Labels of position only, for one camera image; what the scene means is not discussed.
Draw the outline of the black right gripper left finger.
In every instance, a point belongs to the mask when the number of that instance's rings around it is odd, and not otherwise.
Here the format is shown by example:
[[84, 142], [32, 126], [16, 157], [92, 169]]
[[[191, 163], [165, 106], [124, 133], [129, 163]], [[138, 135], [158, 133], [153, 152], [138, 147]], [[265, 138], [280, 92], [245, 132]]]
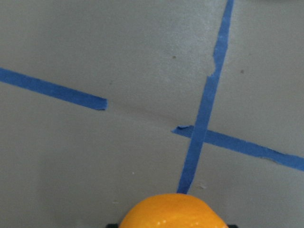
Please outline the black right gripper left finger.
[[118, 224], [107, 224], [106, 228], [119, 228]]

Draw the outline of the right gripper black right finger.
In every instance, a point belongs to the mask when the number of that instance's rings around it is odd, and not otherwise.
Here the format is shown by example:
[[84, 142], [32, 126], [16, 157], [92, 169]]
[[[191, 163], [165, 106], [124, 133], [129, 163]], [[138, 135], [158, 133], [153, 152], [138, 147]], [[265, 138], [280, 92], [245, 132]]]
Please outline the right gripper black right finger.
[[228, 228], [238, 228], [236, 224], [227, 224]]

